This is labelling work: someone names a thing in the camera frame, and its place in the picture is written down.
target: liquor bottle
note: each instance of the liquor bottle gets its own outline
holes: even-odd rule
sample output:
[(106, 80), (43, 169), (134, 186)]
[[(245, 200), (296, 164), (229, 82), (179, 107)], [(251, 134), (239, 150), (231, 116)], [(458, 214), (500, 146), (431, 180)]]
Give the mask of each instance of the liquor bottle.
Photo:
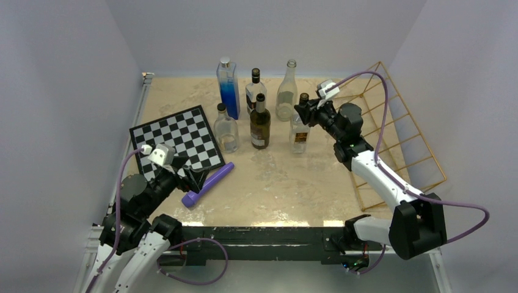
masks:
[(287, 64), (286, 75), (277, 91), (275, 114), (280, 121), (288, 121), (293, 114), (293, 105), (297, 97), (297, 84), (295, 83), (295, 68), (297, 62), (290, 59)]
[(252, 69), (252, 82), (247, 84), (245, 87), (246, 91), (246, 108), (248, 110), (248, 114), (255, 109), (255, 97), (262, 93), (266, 96), (266, 87), (260, 81), (261, 71), (259, 68)]
[(252, 136), (252, 146), (262, 150), (270, 143), (271, 116), (266, 109), (264, 94), (258, 94), (256, 100), (256, 107), (250, 113), (250, 134)]
[[(301, 93), (299, 99), (299, 105), (303, 106), (309, 101), (309, 95), (307, 93)], [(290, 146), (291, 152), (294, 154), (302, 154), (306, 151), (307, 139), (309, 138), (309, 131), (311, 128), (308, 125), (304, 125), (301, 116), (297, 111), (293, 111), (291, 117), (291, 131), (290, 131)]]
[(221, 102), (227, 107), (229, 116), (237, 120), (239, 118), (239, 90), (236, 64), (231, 62), (228, 57), (219, 59), (216, 76)]
[(239, 148), (239, 133), (236, 120), (228, 116), (225, 104), (217, 105), (218, 116), (214, 122), (217, 145), (224, 153), (233, 153)]

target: glass bottle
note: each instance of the glass bottle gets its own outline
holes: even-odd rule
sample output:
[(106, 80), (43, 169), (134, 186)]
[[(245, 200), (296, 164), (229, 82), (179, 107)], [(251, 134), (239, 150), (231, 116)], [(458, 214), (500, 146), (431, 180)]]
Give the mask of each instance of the glass bottle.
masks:
[[(309, 101), (309, 95), (307, 93), (301, 93), (299, 99), (299, 105), (303, 106)], [(311, 128), (309, 125), (304, 125), (301, 116), (297, 111), (293, 111), (291, 117), (291, 131), (290, 131), (290, 147), (291, 152), (294, 154), (302, 154), (306, 151), (307, 139), (309, 138), (309, 131)]]
[(297, 97), (297, 84), (295, 83), (295, 68), (297, 62), (290, 59), (287, 64), (286, 75), (277, 91), (275, 114), (280, 121), (288, 121), (293, 114), (293, 105)]
[(270, 144), (271, 116), (266, 109), (264, 94), (258, 94), (256, 100), (256, 107), (250, 113), (250, 134), (252, 136), (252, 146), (262, 150)]
[(236, 64), (231, 62), (228, 57), (219, 59), (216, 76), (221, 102), (227, 107), (229, 116), (237, 120), (239, 118), (239, 89)]
[(217, 105), (218, 116), (214, 122), (214, 136), (217, 145), (224, 153), (233, 153), (239, 148), (239, 133), (236, 120), (228, 116), (227, 107), (223, 103)]
[(248, 110), (248, 114), (255, 109), (255, 97), (262, 93), (266, 96), (266, 87), (264, 83), (260, 81), (261, 71), (259, 68), (252, 69), (252, 82), (247, 84), (245, 87), (246, 91), (246, 108)]

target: black and white checkered pattern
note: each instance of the black and white checkered pattern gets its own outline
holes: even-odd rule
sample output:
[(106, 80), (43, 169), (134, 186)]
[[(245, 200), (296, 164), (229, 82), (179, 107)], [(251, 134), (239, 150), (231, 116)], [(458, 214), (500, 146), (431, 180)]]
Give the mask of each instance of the black and white checkered pattern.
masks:
[[(188, 156), (186, 165), (193, 169), (210, 167), (212, 170), (225, 165), (201, 106), (136, 126), (129, 133), (133, 148), (165, 143), (176, 149), (175, 156)], [(159, 172), (143, 154), (137, 156), (137, 164), (148, 180)], [(185, 176), (183, 170), (178, 174)]]

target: dark wine bottle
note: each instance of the dark wine bottle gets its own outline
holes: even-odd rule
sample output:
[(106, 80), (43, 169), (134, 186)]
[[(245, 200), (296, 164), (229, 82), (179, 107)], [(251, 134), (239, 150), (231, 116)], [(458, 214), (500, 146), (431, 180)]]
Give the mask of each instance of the dark wine bottle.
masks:
[(252, 145), (262, 150), (270, 143), (270, 112), (266, 109), (264, 94), (259, 93), (256, 97), (255, 109), (250, 113), (250, 134)]

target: purple tube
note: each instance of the purple tube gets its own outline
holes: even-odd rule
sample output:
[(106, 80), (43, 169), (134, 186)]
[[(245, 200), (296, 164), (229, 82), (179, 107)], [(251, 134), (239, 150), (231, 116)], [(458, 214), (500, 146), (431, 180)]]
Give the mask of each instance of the purple tube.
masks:
[(181, 199), (183, 205), (186, 206), (186, 208), (190, 208), (191, 206), (195, 205), (196, 202), (205, 194), (205, 192), (207, 192), (214, 185), (216, 185), (216, 183), (223, 179), (223, 177), (227, 176), (227, 174), (229, 174), (232, 169), (234, 169), (234, 163), (232, 162), (221, 167), (216, 173), (214, 173), (212, 176), (207, 178), (207, 180), (205, 180), (203, 188), (200, 190), (199, 194), (189, 191)]

